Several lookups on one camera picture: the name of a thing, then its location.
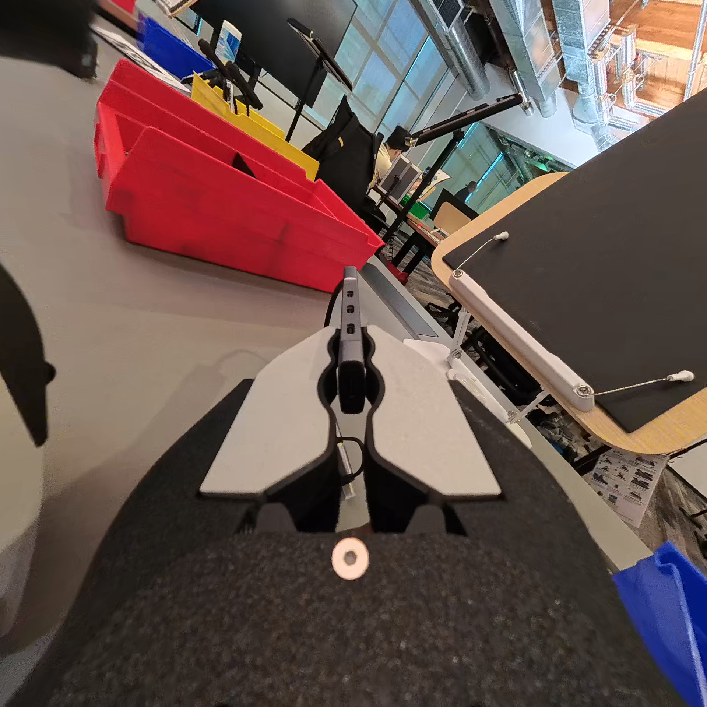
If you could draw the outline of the white folding stand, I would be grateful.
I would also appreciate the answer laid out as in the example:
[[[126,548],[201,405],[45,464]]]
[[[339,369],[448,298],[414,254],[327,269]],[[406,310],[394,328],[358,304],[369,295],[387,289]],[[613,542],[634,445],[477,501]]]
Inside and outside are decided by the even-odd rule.
[[[514,421],[534,410],[545,397],[551,396],[588,433],[609,447],[638,454],[673,454],[706,437],[706,389],[652,418],[639,429],[628,432],[600,405],[598,397],[628,394],[637,395],[650,386],[691,384],[694,375],[681,370],[667,376],[595,392],[584,379],[561,358],[548,351],[498,304],[483,288],[465,273],[463,268],[450,269],[444,254],[462,243],[455,236],[438,239],[436,232],[421,231],[419,239],[431,251],[433,273],[444,287],[456,296],[462,305],[455,340],[462,340],[467,328],[465,321],[473,316],[508,352],[514,360],[541,386],[536,402],[528,404]]]

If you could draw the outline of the tan backed chair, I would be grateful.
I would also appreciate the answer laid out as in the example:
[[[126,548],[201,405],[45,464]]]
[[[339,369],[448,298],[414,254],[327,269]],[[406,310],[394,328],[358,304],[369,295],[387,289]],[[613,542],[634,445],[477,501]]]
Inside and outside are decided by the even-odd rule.
[[[442,189],[429,218],[435,231],[452,235],[478,216],[479,214],[464,201],[450,191]]]

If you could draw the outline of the large black screen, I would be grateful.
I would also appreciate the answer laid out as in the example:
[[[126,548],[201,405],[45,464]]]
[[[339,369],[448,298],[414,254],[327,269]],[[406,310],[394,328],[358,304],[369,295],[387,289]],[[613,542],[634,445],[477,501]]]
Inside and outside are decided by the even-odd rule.
[[[225,22],[241,31],[239,54],[270,74],[288,91],[313,107],[326,71],[313,77],[317,58],[303,33],[310,31],[335,58],[357,9],[355,1],[197,1],[192,9],[215,31]]]

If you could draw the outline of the white printed sheet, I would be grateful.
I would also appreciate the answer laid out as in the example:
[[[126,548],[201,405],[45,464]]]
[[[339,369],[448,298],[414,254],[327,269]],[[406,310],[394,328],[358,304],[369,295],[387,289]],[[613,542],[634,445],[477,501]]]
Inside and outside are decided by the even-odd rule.
[[[618,517],[638,529],[667,461],[665,454],[637,454],[612,448],[599,457],[584,479]]]

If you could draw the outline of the blue storage bin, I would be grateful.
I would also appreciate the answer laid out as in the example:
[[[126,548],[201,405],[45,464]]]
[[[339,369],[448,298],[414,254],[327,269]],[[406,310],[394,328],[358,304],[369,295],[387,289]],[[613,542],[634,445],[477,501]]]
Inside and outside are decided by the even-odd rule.
[[[706,576],[672,542],[613,575],[650,655],[689,706],[706,705]]]
[[[145,14],[138,16],[137,48],[180,80],[216,69],[209,59],[191,45]]]

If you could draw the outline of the red storage bin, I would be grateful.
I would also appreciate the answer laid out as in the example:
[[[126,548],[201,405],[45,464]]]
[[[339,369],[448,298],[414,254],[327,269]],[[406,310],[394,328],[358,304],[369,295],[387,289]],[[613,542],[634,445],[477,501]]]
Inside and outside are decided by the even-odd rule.
[[[126,59],[93,148],[130,243],[328,293],[383,245],[323,181]],[[237,152],[257,180],[232,168]]]

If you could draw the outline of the grey desk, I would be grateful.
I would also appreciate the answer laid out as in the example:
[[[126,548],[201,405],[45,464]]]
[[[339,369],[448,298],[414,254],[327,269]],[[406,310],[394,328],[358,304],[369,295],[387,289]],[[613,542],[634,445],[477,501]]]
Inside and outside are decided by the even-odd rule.
[[[505,498],[462,534],[245,532],[197,495],[240,380],[313,333],[324,296],[122,242],[93,165],[103,82],[1,57],[1,263],[48,360],[32,571],[11,641],[68,611],[10,706],[665,706],[561,487],[474,401]]]

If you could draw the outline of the black bag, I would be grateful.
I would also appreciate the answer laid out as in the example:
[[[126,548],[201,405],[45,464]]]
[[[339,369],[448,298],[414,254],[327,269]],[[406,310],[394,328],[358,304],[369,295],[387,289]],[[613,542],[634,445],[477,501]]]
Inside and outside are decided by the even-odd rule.
[[[315,180],[323,181],[348,207],[360,210],[373,180],[381,133],[365,128],[347,97],[325,130],[302,148],[319,163]]]

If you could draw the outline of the rectangular silver duct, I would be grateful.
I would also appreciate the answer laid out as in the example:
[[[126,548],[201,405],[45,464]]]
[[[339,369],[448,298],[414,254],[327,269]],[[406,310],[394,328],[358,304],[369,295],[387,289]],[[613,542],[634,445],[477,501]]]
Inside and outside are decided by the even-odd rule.
[[[574,125],[590,135],[599,152],[614,144],[609,128],[612,102],[608,98],[606,66],[592,49],[609,27],[608,1],[553,1],[562,58],[568,80],[577,84]]]

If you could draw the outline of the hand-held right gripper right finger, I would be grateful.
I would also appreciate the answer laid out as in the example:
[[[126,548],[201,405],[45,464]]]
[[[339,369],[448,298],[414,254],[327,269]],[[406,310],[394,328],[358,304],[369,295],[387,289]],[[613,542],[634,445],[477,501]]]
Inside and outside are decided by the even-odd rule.
[[[498,498],[499,482],[446,375],[378,326],[367,335],[383,381],[371,410],[373,451],[420,490],[447,500]]]

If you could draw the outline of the yellow bin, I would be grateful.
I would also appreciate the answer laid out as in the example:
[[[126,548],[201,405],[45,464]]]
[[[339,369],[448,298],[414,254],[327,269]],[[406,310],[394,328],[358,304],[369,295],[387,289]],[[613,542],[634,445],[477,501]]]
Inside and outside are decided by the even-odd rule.
[[[307,179],[315,181],[320,167],[317,160],[287,142],[282,130],[259,115],[257,111],[251,110],[245,103],[238,99],[233,99],[232,102],[225,100],[223,91],[218,86],[211,86],[197,73],[193,73],[191,77],[191,99],[301,167]]]

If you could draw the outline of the grey USB hub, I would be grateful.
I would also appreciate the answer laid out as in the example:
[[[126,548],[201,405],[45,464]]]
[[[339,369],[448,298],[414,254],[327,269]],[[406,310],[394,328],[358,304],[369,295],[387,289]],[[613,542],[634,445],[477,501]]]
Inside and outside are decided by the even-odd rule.
[[[335,357],[336,398],[342,414],[357,415],[363,412],[366,402],[366,365],[364,361],[363,330],[360,322],[360,297],[358,271],[346,266],[340,284],[335,288],[327,309],[325,323],[329,324],[337,298],[341,298],[340,326]],[[353,482],[364,470],[365,447],[361,439],[341,433],[338,418],[334,419],[335,443],[339,455],[339,471],[343,500],[356,497]],[[347,452],[347,443],[356,444],[360,451],[360,464],[354,469]]]

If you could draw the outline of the round silver duct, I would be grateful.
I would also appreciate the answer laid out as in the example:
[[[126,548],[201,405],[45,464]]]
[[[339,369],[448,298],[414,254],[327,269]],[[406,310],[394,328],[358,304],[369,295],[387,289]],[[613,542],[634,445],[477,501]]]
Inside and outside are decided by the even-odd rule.
[[[468,1],[411,1],[411,5],[468,96],[482,100],[490,83],[464,23],[472,13]]]

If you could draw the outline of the wood-framed black board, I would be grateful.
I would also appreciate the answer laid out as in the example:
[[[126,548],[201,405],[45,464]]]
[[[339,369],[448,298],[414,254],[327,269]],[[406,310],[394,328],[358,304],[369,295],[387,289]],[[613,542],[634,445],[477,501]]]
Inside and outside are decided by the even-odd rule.
[[[628,432],[706,388],[706,91],[565,175],[531,181],[444,254]]]

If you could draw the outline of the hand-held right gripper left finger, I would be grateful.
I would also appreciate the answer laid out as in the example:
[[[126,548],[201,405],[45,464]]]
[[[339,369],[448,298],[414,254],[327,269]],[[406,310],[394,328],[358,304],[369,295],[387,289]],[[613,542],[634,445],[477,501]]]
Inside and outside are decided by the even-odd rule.
[[[335,329],[321,329],[257,374],[199,492],[264,499],[325,458],[331,410],[319,383],[331,364]]]

